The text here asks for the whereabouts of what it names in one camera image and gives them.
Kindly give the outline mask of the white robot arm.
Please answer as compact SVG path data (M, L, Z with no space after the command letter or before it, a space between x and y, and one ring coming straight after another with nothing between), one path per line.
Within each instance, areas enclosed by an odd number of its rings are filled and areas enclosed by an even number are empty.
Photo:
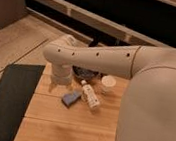
M120 103L115 141L176 141L176 48L154 46L77 47L63 35L44 56L56 80L72 66L129 80Z

